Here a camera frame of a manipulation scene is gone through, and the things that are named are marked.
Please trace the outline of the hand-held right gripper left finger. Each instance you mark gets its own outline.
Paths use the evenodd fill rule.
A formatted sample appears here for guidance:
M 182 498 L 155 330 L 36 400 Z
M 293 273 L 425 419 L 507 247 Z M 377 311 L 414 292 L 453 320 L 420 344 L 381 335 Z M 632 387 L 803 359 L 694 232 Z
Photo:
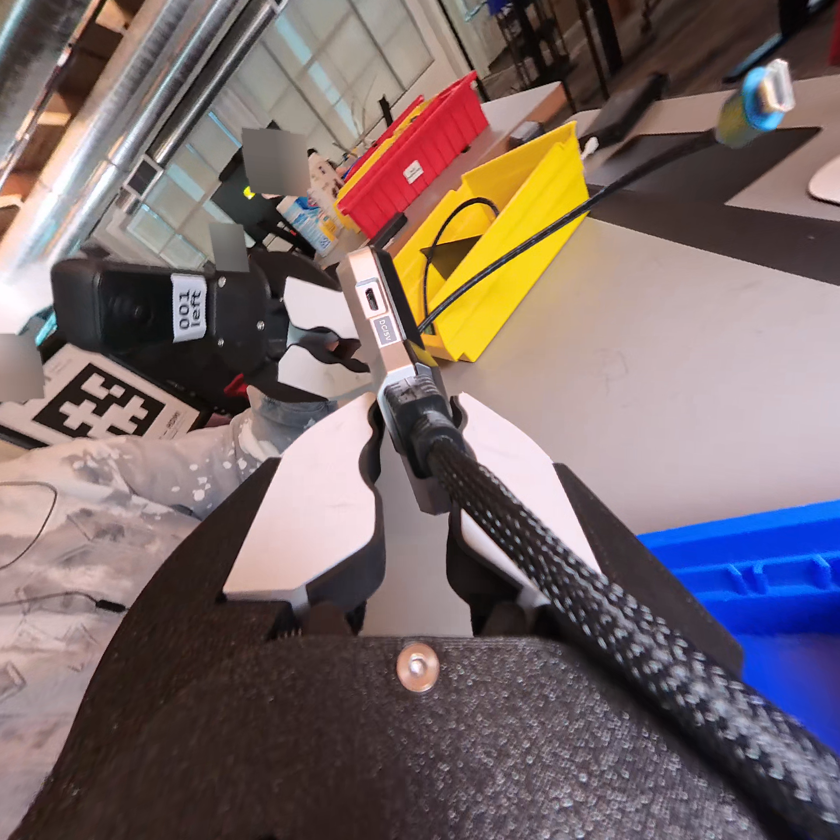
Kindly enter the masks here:
M 384 425 L 375 396 L 347 403 L 279 459 L 224 583 L 228 601 L 358 610 L 385 577 Z

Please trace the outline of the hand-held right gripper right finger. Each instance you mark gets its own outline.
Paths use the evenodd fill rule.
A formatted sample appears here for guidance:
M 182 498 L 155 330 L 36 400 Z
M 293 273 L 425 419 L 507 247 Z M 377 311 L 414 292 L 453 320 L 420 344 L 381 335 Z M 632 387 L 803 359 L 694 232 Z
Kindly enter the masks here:
M 592 546 L 549 457 L 518 427 L 462 392 L 454 403 L 460 430 L 476 459 L 492 472 L 520 503 L 548 527 L 584 564 L 598 572 Z M 524 608 L 546 606 L 549 600 L 530 582 L 465 512 L 450 519 L 455 546 L 496 581 L 510 585 L 514 601 Z

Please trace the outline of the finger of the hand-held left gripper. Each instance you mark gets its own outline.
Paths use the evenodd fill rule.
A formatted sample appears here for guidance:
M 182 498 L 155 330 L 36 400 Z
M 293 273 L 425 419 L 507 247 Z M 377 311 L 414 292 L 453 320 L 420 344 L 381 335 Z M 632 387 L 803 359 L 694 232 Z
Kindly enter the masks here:
M 373 386 L 365 364 L 321 360 L 300 345 L 291 345 L 277 363 L 277 382 L 326 401 L 351 399 Z
M 340 340 L 357 340 L 358 332 L 350 307 L 341 290 L 335 290 L 289 276 L 283 303 L 290 324 L 303 331 L 320 329 L 334 333 Z

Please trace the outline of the silver hub adapter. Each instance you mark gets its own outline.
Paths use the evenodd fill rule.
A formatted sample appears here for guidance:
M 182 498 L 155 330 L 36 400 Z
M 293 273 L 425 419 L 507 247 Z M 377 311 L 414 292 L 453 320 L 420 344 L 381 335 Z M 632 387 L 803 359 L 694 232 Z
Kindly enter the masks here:
M 338 277 L 385 430 L 402 459 L 416 502 L 427 514 L 444 515 L 452 502 L 434 477 L 428 454 L 439 439 L 457 446 L 464 440 L 392 258 L 380 248 L 362 247 L 342 259 Z

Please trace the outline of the yellow plastic bin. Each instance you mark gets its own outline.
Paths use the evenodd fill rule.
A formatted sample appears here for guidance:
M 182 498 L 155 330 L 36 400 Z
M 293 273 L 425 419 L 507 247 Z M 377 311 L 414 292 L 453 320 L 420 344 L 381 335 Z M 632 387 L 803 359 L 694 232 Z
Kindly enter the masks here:
M 468 171 L 458 189 L 440 200 L 394 257 L 417 323 L 479 270 L 588 199 L 576 130 L 577 123 L 568 122 Z M 447 217 L 474 198 L 492 202 L 497 213 L 474 204 L 446 227 L 438 243 L 481 239 L 437 289 L 429 308 L 421 249 L 432 246 Z M 581 222 L 562 228 L 457 300 L 424 334 L 426 350 L 440 360 L 478 361 Z
M 364 153 L 357 164 L 354 164 L 345 179 L 343 186 L 333 202 L 333 208 L 339 216 L 343 215 L 340 210 L 340 202 L 349 194 L 350 190 L 357 184 L 366 173 L 373 167 L 373 165 L 382 158 L 394 142 L 407 131 L 412 125 L 413 121 L 428 106 L 429 101 L 424 97 L 417 97 L 409 106 L 399 115 L 398 118 L 382 133 L 382 135 L 371 144 L 371 147 Z

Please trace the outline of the blue plastic bin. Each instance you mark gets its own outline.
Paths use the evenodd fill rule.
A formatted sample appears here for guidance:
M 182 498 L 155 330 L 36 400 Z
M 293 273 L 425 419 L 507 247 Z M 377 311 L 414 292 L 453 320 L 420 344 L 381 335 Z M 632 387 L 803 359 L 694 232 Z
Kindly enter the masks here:
M 743 676 L 839 750 L 839 501 L 641 534 L 740 643 Z

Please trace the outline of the braided hdmi cable green plug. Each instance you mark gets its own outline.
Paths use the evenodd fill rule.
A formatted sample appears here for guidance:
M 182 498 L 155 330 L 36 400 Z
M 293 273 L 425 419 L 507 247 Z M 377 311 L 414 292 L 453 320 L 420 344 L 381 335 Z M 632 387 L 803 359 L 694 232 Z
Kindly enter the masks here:
M 658 172 L 667 165 L 715 145 L 733 150 L 741 149 L 755 139 L 777 130 L 784 116 L 794 107 L 793 82 L 789 65 L 785 60 L 775 59 L 766 66 L 751 69 L 740 88 L 721 106 L 717 124 L 713 129 L 690 137 L 624 173 L 559 219 L 503 253 L 427 312 L 418 325 L 420 333 L 433 329 L 436 319 L 481 281 L 491 277 L 514 259 L 561 231 L 562 228 L 587 215 L 608 197 Z

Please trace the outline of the person's left forearm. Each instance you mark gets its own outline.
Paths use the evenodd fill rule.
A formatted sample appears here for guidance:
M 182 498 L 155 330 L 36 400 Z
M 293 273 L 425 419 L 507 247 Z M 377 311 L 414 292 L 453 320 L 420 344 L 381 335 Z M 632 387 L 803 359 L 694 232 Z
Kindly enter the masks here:
M 82 504 L 203 520 L 268 459 L 280 458 L 336 402 L 280 402 L 253 386 L 249 408 L 229 424 L 170 440 L 79 438 L 2 464 L 2 532 L 23 534 Z

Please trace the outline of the white blue printed package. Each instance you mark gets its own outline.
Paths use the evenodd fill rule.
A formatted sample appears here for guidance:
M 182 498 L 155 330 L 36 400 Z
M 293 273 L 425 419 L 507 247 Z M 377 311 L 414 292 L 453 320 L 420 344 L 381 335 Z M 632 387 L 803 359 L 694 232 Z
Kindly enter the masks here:
M 308 150 L 310 186 L 305 196 L 284 196 L 277 210 L 284 220 L 325 257 L 337 244 L 343 229 L 335 208 L 343 180 L 331 163 L 314 149 Z

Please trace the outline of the black bin divider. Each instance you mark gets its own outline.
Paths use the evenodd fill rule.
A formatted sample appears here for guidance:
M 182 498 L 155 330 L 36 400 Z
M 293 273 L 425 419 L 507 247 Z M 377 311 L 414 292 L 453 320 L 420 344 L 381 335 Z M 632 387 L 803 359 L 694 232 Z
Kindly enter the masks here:
M 481 236 L 454 239 L 447 243 L 438 243 L 434 248 L 421 248 L 426 277 L 426 300 L 431 307 L 431 300 L 437 289 L 457 270 L 469 252 L 480 241 Z

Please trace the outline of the framed black white marker sign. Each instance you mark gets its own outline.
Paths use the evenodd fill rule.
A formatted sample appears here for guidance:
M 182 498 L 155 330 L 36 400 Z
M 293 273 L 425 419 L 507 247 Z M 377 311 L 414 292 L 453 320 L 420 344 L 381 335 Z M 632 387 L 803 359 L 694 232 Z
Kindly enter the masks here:
M 120 436 L 170 440 L 204 427 L 213 412 L 68 344 L 48 358 L 44 373 L 44 397 L 2 403 L 2 439 L 8 443 L 31 449 Z

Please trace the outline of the red plastic bin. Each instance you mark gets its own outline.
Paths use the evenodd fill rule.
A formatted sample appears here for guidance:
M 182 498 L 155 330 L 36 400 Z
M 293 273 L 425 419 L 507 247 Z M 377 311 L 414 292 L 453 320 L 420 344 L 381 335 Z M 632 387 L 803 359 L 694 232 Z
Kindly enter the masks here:
M 476 71 L 434 98 L 339 203 L 342 226 L 372 239 L 488 126 Z

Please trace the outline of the black rectangular box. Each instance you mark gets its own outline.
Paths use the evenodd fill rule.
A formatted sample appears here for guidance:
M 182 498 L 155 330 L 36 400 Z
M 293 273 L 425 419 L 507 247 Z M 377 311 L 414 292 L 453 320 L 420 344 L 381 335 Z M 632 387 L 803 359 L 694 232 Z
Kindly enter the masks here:
M 589 126 L 586 139 L 595 139 L 599 148 L 623 142 L 651 105 L 662 99 L 669 83 L 669 74 L 657 71 L 635 86 L 614 93 Z

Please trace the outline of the white tablet stand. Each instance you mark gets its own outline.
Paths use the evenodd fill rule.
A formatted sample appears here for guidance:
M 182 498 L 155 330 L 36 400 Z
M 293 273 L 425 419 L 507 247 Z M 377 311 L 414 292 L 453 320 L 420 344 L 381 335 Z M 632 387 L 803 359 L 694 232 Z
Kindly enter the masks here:
M 812 176 L 807 186 L 807 193 L 812 199 L 826 204 L 839 206 L 840 159 L 834 157 L 822 165 Z

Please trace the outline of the large silver air duct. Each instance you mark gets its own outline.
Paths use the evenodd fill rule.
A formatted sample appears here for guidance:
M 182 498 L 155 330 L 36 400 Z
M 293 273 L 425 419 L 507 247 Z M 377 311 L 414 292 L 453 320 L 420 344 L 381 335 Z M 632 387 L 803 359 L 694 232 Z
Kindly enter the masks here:
M 238 21 L 286 5 L 144 2 L 3 237 L 2 272 L 76 253 Z

